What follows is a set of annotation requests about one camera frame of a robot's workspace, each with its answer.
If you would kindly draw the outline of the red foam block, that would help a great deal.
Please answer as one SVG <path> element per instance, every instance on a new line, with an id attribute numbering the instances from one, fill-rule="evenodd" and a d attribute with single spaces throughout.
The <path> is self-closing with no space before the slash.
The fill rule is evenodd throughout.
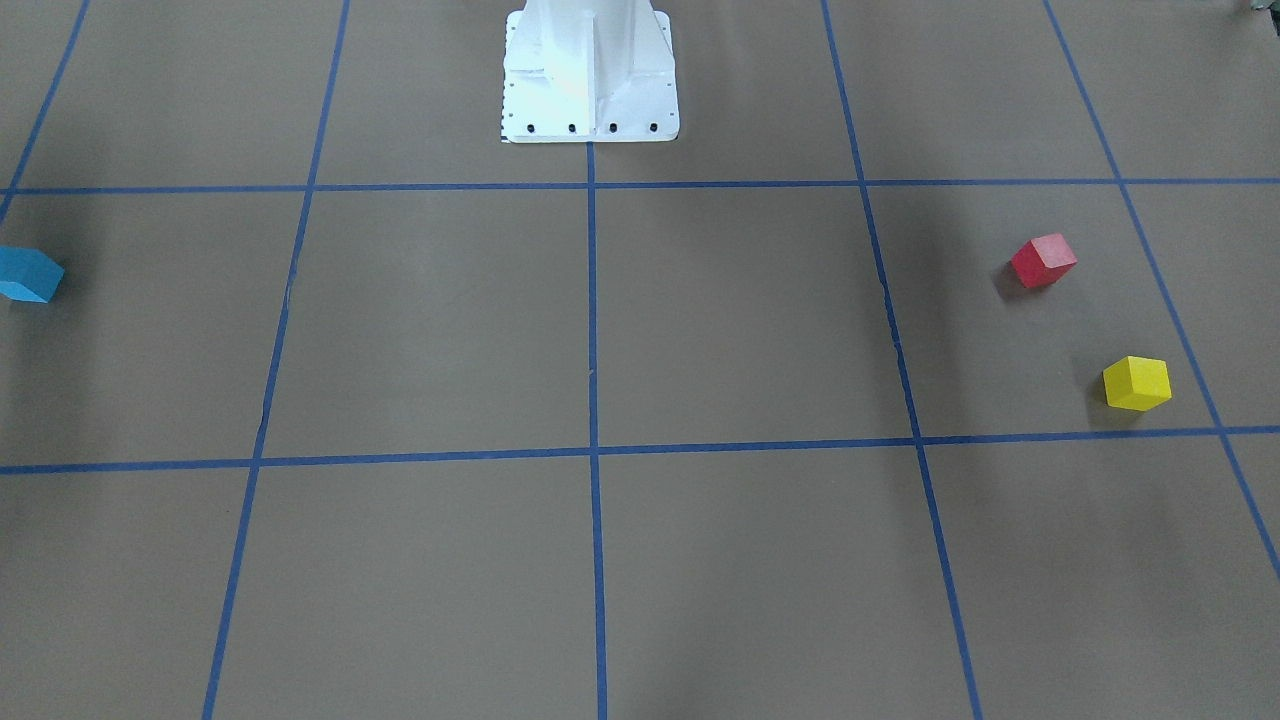
<path id="1" fill-rule="evenodd" d="M 1051 286 L 1065 277 L 1078 258 L 1064 234 L 1043 234 L 1028 240 L 1011 258 L 1010 266 L 1028 290 Z"/>

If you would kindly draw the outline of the yellow foam block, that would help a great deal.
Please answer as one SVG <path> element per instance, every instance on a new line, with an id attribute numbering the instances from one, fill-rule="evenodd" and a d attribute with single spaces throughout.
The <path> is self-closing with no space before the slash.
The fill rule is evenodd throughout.
<path id="1" fill-rule="evenodd" d="M 1155 357 L 1125 356 L 1102 370 L 1110 407 L 1146 413 L 1172 398 L 1169 365 Z"/>

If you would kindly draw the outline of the blue foam block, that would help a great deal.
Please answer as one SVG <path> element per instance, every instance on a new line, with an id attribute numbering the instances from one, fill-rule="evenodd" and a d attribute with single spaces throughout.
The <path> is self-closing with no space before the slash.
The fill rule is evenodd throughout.
<path id="1" fill-rule="evenodd" d="M 1 246 L 1 295 L 19 302 L 50 304 L 65 269 L 37 249 Z"/>

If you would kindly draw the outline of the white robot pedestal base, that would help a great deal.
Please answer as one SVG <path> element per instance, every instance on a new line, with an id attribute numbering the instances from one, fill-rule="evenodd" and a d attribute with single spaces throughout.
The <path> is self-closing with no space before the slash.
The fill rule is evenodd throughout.
<path id="1" fill-rule="evenodd" d="M 506 17 L 500 140 L 678 137 L 672 23 L 649 1 L 527 1 Z"/>

